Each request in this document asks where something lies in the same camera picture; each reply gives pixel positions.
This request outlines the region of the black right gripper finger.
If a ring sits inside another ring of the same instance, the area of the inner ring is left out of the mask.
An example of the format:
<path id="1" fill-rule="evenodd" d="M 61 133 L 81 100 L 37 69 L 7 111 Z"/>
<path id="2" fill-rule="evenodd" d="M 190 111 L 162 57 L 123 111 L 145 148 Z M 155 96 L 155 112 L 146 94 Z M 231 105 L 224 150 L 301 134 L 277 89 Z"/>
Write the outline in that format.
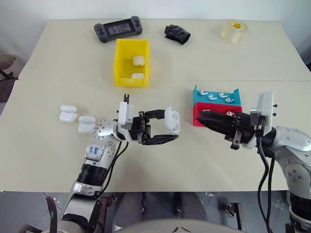
<path id="1" fill-rule="evenodd" d="M 231 123 L 226 123 L 221 119 L 214 119 L 210 117 L 202 117 L 199 116 L 196 118 L 199 123 L 209 128 L 212 131 L 224 134 L 224 135 L 232 135 L 234 133 L 234 128 Z"/>
<path id="2" fill-rule="evenodd" d="M 227 115 L 226 113 L 217 111 L 200 111 L 198 121 L 223 121 L 230 122 L 235 119 L 234 116 Z"/>

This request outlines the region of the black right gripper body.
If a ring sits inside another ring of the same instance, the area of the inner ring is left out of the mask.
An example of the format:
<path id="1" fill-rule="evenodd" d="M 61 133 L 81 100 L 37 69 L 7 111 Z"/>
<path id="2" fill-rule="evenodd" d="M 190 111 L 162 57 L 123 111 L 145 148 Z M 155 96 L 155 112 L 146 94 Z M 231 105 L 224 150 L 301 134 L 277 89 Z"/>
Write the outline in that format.
<path id="1" fill-rule="evenodd" d="M 248 144 L 255 135 L 254 126 L 251 125 L 250 115 L 236 112 L 225 133 L 225 140 L 231 142 L 231 149 L 238 150 L 240 144 Z"/>

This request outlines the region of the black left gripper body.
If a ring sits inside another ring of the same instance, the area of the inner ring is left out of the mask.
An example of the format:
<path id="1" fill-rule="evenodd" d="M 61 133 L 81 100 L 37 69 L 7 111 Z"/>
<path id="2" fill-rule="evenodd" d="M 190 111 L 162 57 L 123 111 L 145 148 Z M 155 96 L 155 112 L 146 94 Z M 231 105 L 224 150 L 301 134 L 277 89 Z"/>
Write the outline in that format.
<path id="1" fill-rule="evenodd" d="M 137 141 L 143 145 L 152 145 L 151 126 L 149 125 L 151 111 L 139 112 L 137 117 L 133 118 L 130 136 L 133 141 Z"/>

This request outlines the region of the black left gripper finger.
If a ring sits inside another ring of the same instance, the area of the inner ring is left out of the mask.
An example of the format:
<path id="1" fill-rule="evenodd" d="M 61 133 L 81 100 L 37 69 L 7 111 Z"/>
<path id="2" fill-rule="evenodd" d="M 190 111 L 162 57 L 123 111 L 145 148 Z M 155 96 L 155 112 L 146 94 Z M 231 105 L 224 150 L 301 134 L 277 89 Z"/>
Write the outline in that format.
<path id="1" fill-rule="evenodd" d="M 164 119 L 165 118 L 165 110 L 152 110 L 145 112 L 145 115 L 148 119 Z"/>
<path id="2" fill-rule="evenodd" d="M 162 145 L 178 138 L 178 135 L 161 134 L 143 140 L 143 145 Z"/>

